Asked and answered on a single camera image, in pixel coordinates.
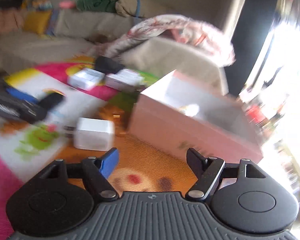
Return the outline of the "white power adapter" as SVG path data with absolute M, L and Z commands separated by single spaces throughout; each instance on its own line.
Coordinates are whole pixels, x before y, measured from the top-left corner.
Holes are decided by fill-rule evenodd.
M 109 120 L 79 118 L 75 126 L 64 126 L 77 149 L 108 151 L 113 147 L 115 124 Z

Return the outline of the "small white carton box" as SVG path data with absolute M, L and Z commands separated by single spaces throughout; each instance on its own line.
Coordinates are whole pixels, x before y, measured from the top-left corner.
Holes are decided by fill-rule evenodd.
M 133 92 L 142 82 L 143 77 L 138 72 L 123 68 L 116 74 L 108 74 L 104 85 L 121 92 Z

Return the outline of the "white battery charger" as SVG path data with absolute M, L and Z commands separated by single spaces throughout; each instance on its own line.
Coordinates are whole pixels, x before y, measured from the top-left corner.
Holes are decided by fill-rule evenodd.
M 84 68 L 68 77 L 68 85 L 85 91 L 96 87 L 105 77 L 105 74 L 94 69 Z

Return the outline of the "black rectangular device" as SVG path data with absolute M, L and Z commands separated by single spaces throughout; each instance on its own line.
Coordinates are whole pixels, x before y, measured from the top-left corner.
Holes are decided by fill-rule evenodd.
M 64 95 L 53 92 L 42 98 L 37 105 L 43 109 L 49 111 L 61 103 L 64 99 Z

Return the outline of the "colourful cartoon play mat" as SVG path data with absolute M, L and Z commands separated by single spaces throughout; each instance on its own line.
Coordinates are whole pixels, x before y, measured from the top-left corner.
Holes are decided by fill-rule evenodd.
M 114 122 L 110 145 L 119 150 L 119 163 L 109 179 L 119 193 L 185 193 L 194 182 L 186 165 L 189 148 L 229 163 L 262 160 L 252 124 L 232 97 L 173 70 L 136 96 L 104 85 L 90 91 L 68 85 L 70 75 L 91 66 L 91 61 L 49 62 L 6 78 L 37 99 L 55 92 L 63 101 L 34 125 L 0 118 L 0 239 L 13 232 L 8 198 L 42 168 L 55 159 L 78 163 L 102 155 L 66 136 L 65 128 L 75 127 L 80 118 Z

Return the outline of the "pink cardboard box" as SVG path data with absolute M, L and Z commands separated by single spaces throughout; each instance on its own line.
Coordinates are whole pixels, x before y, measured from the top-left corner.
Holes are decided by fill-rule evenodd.
M 140 93 L 128 132 L 181 160 L 189 148 L 228 163 L 263 158 L 242 105 L 176 70 Z

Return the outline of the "yellow cushion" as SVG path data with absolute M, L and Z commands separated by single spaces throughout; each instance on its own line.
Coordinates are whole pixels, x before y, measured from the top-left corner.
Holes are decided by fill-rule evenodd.
M 52 11 L 32 11 L 25 17 L 23 31 L 42 35 L 47 29 Z

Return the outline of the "beige sofa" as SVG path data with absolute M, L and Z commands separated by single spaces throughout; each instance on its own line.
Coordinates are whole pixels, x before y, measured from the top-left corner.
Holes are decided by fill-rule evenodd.
M 114 41 L 133 25 L 128 17 L 107 12 L 62 10 L 53 35 L 37 34 L 23 28 L 0 34 L 0 72 L 16 73 L 45 62 L 96 57 L 97 46 Z M 207 54 L 167 37 L 154 37 L 121 52 L 114 59 L 127 67 L 163 77 L 177 70 L 228 94 L 224 68 Z

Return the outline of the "green plush toy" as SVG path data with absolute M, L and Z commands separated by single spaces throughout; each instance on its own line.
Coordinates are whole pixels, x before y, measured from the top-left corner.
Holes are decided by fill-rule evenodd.
M 115 5 L 118 0 L 77 0 L 76 8 L 79 11 L 116 13 Z

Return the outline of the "floral pink blanket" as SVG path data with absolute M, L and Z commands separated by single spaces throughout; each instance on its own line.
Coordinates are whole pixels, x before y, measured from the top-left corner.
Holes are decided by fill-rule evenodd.
M 114 58 L 162 34 L 167 34 L 175 42 L 199 49 L 222 67 L 236 61 L 234 46 L 221 30 L 207 22 L 176 14 L 147 18 L 114 41 L 94 45 L 94 54 Z

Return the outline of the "beige rolled pillow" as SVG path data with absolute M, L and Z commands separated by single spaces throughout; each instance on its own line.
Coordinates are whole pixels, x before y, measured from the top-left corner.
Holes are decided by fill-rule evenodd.
M 117 0 L 115 10 L 123 17 L 151 18 L 167 14 L 173 9 L 153 0 Z

